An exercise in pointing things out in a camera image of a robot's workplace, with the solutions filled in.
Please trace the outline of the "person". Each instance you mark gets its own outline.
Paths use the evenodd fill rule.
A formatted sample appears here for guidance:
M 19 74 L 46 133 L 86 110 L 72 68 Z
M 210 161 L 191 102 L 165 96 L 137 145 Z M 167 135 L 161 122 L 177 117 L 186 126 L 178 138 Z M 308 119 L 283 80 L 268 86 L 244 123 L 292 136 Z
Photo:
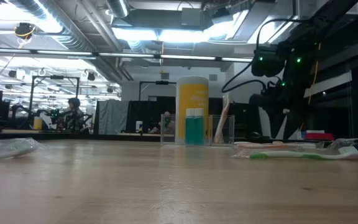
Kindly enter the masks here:
M 83 112 L 80 110 L 80 100 L 70 98 L 68 107 L 58 117 L 57 129 L 80 131 L 83 128 Z
M 175 115 L 166 111 L 163 114 L 163 133 L 174 134 L 175 133 Z

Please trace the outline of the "black arch frame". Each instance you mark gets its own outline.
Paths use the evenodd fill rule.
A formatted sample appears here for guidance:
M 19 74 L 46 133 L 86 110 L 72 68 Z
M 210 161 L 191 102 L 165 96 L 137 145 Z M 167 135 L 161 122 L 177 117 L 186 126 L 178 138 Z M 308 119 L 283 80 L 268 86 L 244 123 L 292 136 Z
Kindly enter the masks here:
M 144 83 L 147 83 L 147 84 L 155 84 L 155 85 L 169 85 L 169 84 L 172 84 L 172 85 L 176 85 L 177 83 L 176 82 L 169 82 L 169 81 L 164 81 L 164 80 L 160 80 L 160 81 L 140 81 L 139 82 L 139 94 L 138 94 L 138 101 L 141 101 L 141 95 L 142 95 L 142 85 Z

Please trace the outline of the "red box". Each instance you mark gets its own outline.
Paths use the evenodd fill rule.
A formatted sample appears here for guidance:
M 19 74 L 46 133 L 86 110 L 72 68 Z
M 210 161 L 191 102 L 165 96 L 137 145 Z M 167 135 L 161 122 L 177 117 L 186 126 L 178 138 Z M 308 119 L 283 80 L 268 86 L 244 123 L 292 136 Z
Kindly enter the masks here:
M 332 133 L 325 133 L 323 130 L 306 130 L 305 139 L 333 141 Z

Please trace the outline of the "black table frame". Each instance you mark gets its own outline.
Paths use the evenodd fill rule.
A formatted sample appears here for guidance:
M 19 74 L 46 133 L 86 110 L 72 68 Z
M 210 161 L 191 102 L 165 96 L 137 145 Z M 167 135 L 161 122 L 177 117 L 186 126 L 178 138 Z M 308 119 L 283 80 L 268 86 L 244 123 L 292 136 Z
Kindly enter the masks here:
M 33 138 L 35 140 L 57 140 L 57 139 L 86 139 L 86 140 L 111 140 L 111 141 L 142 141 L 142 142 L 161 142 L 160 135 L 148 134 L 138 135 L 122 133 L 120 135 L 101 135 L 101 134 L 78 134 L 78 133 L 53 133 L 53 132 L 30 132 L 30 130 L 20 131 L 13 129 L 4 129 L 3 131 L 19 131 L 0 133 L 0 139 L 10 138 Z M 273 139 L 266 138 L 240 138 L 235 141 L 247 141 L 256 143 L 270 143 Z

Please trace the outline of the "black partition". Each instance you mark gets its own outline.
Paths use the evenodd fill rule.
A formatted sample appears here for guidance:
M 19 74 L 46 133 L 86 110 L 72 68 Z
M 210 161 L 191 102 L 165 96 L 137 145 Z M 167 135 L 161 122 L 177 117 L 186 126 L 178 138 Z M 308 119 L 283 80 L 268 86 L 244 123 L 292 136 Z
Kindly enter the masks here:
M 161 115 L 175 114 L 176 100 L 173 96 L 151 96 L 146 101 L 130 101 L 124 133 L 135 133 L 135 122 L 143 121 L 145 134 L 160 134 Z M 259 109 L 246 103 L 232 102 L 227 115 L 235 116 L 234 139 L 258 137 L 262 134 Z

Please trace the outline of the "long LED light bar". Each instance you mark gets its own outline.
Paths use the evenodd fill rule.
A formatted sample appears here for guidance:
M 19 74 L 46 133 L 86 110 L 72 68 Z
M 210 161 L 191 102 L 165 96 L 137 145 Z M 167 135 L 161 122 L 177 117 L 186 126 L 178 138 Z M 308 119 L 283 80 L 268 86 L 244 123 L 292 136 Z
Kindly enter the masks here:
M 154 58 L 170 60 L 199 60 L 215 62 L 239 62 L 249 63 L 252 58 L 245 57 L 218 57 L 218 56 L 199 56 L 199 55 L 170 55 L 170 54 L 135 54 L 121 52 L 78 52 L 62 50 L 36 50 L 36 49 L 7 49 L 0 48 L 0 54 L 32 54 L 32 55 L 57 55 L 69 57 L 119 57 L 119 58 Z

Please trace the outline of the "grey curtain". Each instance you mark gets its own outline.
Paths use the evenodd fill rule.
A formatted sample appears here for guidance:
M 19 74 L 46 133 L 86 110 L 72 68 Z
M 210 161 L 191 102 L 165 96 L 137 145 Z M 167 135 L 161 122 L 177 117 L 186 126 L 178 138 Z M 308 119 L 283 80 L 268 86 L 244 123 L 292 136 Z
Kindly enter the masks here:
M 98 133 L 117 135 L 126 130 L 128 101 L 106 100 L 98 102 Z

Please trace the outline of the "black gantry stand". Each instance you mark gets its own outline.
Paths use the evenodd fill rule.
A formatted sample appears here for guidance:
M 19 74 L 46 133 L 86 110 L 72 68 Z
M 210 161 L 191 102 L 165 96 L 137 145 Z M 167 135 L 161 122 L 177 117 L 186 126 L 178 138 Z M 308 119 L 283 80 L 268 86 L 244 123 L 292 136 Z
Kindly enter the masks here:
M 71 80 L 76 80 L 76 84 L 73 84 L 73 86 L 76 88 L 75 91 L 75 98 L 78 97 L 79 94 L 79 89 L 80 89 L 80 78 L 79 77 L 65 77 L 63 75 L 49 75 L 49 76 L 40 76 L 40 75 L 36 75 L 32 77 L 32 83 L 31 83 L 31 89 L 30 89 L 30 103 L 29 103 L 29 115 L 32 112 L 32 105 L 33 105 L 33 98 L 34 98 L 34 88 L 36 86 L 35 84 L 35 80 L 36 79 L 40 79 L 40 81 L 45 80 L 46 78 L 49 78 L 51 80 L 64 80 L 67 79 L 69 81 Z M 34 122 L 34 117 L 35 116 L 40 116 L 38 112 L 36 112 L 35 115 L 33 115 L 33 122 Z

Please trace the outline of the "clear acrylic organizer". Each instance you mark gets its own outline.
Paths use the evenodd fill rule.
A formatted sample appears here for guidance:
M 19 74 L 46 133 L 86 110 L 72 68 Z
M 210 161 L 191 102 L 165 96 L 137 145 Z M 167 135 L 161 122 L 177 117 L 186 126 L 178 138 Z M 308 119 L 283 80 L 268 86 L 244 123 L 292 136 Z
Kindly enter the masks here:
M 204 119 L 204 146 L 231 146 L 234 144 L 235 116 L 227 115 L 220 124 L 221 115 L 209 115 Z M 160 142 L 186 145 L 185 118 L 176 121 L 176 115 L 161 115 Z

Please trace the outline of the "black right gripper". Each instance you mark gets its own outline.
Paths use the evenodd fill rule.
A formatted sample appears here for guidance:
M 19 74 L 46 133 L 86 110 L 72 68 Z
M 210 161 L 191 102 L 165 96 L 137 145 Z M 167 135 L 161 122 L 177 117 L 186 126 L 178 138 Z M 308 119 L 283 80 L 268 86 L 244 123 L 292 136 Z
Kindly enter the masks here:
M 271 138 L 276 138 L 284 120 L 283 110 L 291 109 L 287 113 L 286 139 L 301 126 L 303 122 L 303 109 L 305 109 L 305 78 L 287 79 L 269 86 L 260 94 L 250 97 L 251 105 L 268 109 Z

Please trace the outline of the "yellow white wipes canister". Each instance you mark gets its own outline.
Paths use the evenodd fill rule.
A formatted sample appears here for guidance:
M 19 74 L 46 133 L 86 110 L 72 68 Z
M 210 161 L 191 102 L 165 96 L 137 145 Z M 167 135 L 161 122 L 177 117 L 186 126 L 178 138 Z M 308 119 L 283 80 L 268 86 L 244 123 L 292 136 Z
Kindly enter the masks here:
M 185 118 L 187 108 L 203 108 L 204 118 L 209 116 L 209 81 L 204 77 L 187 76 L 177 81 L 176 121 Z

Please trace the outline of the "green toothbrush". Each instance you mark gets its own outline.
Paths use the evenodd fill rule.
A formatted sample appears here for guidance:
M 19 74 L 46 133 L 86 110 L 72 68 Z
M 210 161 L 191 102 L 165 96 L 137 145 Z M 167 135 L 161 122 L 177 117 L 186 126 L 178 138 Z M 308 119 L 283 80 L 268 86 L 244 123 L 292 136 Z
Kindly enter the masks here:
M 32 138 L 0 139 L 0 159 L 20 157 L 43 147 Z
M 302 158 L 314 160 L 341 160 L 358 156 L 358 150 L 354 146 L 356 139 L 337 139 L 328 146 L 324 142 L 300 142 L 314 143 L 316 149 L 305 148 L 243 148 L 235 146 L 234 158 L 269 159 L 269 158 Z

